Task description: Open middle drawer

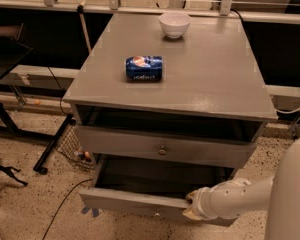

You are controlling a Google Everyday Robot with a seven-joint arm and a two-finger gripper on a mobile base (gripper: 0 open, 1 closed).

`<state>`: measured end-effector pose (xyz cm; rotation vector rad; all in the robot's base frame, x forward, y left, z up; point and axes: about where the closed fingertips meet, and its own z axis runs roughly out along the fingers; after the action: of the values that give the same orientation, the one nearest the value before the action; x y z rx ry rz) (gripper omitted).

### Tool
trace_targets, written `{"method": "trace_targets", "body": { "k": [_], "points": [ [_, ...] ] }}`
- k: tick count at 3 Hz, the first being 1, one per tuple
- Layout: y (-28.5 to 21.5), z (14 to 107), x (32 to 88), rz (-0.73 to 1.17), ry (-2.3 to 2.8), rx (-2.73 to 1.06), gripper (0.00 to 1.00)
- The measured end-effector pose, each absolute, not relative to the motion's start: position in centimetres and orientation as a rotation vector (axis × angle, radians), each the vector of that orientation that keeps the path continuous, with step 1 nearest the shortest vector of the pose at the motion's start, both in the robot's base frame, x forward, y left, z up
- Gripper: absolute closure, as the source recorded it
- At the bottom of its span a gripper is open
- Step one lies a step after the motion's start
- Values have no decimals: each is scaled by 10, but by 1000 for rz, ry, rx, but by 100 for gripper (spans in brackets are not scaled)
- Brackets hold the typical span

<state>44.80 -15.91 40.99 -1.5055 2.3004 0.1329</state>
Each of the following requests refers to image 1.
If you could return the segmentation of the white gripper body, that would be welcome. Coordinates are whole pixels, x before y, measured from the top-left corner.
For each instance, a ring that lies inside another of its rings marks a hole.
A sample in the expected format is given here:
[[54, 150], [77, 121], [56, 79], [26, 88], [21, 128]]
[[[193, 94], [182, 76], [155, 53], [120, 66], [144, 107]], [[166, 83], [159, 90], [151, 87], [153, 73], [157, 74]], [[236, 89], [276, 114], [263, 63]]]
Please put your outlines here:
[[186, 195], [186, 200], [190, 205], [182, 212], [182, 215], [191, 220], [209, 220], [210, 216], [202, 208], [202, 194], [207, 190], [206, 187], [194, 190]]

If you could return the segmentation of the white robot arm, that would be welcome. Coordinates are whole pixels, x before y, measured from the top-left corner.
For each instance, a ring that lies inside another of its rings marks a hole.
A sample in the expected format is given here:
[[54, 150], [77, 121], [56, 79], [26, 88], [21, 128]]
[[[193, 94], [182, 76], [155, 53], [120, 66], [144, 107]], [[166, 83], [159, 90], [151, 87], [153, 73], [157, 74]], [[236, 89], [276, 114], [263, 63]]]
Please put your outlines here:
[[264, 240], [300, 240], [300, 138], [284, 153], [275, 175], [257, 183], [237, 178], [187, 195], [192, 220], [235, 219], [266, 211]]

